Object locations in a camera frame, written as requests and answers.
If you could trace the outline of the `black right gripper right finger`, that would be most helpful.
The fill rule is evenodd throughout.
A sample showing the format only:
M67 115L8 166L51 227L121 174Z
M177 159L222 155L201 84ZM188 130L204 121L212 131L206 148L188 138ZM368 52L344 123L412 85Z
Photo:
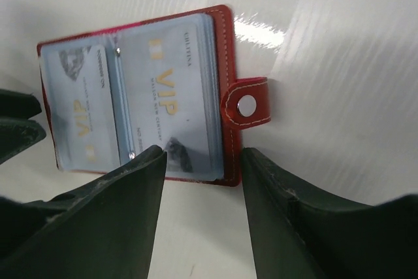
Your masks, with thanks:
M258 278L416 278L417 196L365 205L240 155Z

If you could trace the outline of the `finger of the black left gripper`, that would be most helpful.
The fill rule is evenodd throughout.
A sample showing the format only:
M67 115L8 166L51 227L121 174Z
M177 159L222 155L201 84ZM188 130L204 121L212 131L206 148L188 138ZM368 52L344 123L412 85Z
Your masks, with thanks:
M1 163L45 137L46 131L34 120L1 118Z
M30 119L42 112L34 95L4 89L1 89L0 95L1 117Z

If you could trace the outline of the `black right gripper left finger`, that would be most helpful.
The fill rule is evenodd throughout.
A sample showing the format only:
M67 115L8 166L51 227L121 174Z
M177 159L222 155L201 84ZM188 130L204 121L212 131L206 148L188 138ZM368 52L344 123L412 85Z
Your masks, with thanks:
M2 278L146 278L167 154L139 156L49 201L1 199Z

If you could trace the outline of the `silver VIP card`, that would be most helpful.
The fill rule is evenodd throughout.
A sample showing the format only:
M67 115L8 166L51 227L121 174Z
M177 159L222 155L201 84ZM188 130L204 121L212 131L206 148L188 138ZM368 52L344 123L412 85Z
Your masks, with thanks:
M109 172L120 165L105 48L45 46L46 94L59 166Z
M151 26L120 40L135 152L158 145L168 175L206 180L212 163L204 113L197 26Z

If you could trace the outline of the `red leather card holder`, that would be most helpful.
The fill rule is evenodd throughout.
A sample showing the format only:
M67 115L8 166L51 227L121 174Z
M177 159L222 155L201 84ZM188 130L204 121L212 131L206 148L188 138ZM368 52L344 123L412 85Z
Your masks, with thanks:
M173 178L168 175L167 156L166 177L169 180L224 186L236 186L240 183L239 155L242 149L240 133L243 129L269 122L270 106L268 104L268 83L265 77L239 79L236 76L233 14L231 9L225 5L201 8L40 42L37 45L37 53L42 91L58 169L65 171L59 166L52 133L51 112L46 94L44 61L41 56L42 48L55 45L70 47L101 44L104 46L116 126L119 166L122 166L142 152L136 153L134 147L125 79L121 65L120 40L126 35L134 35L143 29L148 30L151 26L161 29L164 26L177 25L183 22L193 22L197 26L197 48L200 58L212 175L206 180Z

